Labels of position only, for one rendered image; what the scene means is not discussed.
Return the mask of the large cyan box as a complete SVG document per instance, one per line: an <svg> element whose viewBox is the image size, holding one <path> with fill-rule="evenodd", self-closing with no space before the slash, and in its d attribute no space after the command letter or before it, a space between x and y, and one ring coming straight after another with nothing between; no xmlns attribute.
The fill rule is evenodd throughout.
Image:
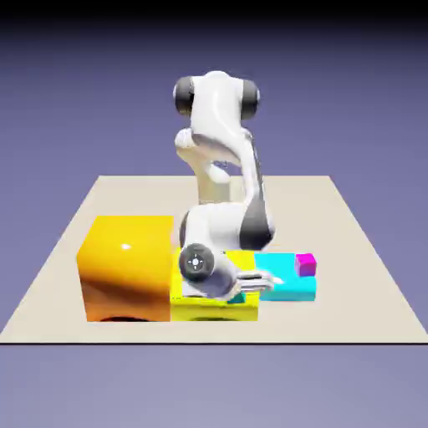
<svg viewBox="0 0 428 428"><path fill-rule="evenodd" d="M295 271L297 253L260 252L255 254L256 268L268 271L283 280L271 291L261 292L261 301L313 301L316 297L316 277L299 277Z"/></svg>

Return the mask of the small magenta cube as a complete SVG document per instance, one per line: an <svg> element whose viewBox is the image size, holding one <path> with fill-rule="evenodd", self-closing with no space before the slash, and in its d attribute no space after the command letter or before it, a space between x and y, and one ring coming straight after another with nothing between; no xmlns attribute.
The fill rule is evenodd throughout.
<svg viewBox="0 0 428 428"><path fill-rule="evenodd" d="M312 253L296 254L294 265L296 274L301 278L316 275L317 261Z"/></svg>

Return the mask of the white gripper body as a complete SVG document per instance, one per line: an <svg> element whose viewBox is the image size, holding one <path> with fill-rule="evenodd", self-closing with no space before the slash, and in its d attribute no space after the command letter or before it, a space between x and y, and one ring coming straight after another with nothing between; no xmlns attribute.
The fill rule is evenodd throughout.
<svg viewBox="0 0 428 428"><path fill-rule="evenodd" d="M279 284L283 284L283 280L268 271L239 271L235 276L232 291L235 294L264 292L273 290L274 286Z"/></svg>

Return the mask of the large yellow box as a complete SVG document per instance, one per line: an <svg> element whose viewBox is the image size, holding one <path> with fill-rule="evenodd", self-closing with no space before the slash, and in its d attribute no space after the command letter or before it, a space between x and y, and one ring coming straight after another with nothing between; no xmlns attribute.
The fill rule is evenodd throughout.
<svg viewBox="0 0 428 428"><path fill-rule="evenodd" d="M171 321L257 321L259 292L244 293L245 303L228 304L204 297L184 297L178 268L180 248L173 255L170 303Z"/></svg>

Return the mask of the large orange box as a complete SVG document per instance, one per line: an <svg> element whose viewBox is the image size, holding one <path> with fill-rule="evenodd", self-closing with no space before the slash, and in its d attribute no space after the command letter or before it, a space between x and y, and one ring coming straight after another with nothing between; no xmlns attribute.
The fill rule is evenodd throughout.
<svg viewBox="0 0 428 428"><path fill-rule="evenodd" d="M89 322L171 320L172 216L97 216L76 255Z"/></svg>

